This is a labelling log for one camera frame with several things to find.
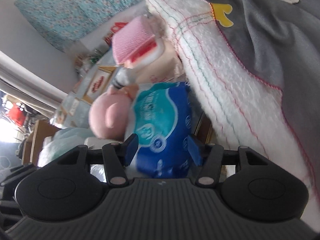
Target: blue wet wipes package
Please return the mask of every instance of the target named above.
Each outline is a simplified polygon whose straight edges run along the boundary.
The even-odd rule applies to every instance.
[[[188,86],[184,83],[140,85],[132,104],[126,135],[136,133],[138,171],[152,178],[183,178],[188,174],[191,133]]]

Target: pink textured cloth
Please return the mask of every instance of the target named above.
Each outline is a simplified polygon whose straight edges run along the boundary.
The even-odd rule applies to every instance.
[[[144,15],[134,18],[119,32],[113,35],[112,52],[117,64],[123,64],[138,49],[154,39],[148,18]]]

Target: teal label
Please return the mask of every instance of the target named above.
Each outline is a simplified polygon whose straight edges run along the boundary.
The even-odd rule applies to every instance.
[[[134,133],[139,136],[142,147],[152,145],[152,151],[161,152],[166,139],[177,125],[178,110],[168,94],[174,83],[160,83],[150,90],[141,92],[134,106],[136,123]]]

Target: yellow patch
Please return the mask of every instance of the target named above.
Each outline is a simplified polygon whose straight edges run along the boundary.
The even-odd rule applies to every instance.
[[[210,5],[214,18],[218,20],[223,27],[231,27],[233,25],[233,22],[226,17],[226,14],[232,12],[232,6],[230,4],[211,3]]]

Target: white wall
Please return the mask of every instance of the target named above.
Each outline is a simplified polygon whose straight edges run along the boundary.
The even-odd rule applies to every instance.
[[[37,33],[14,1],[0,0],[0,51],[54,87],[70,92],[77,82],[72,62]]]

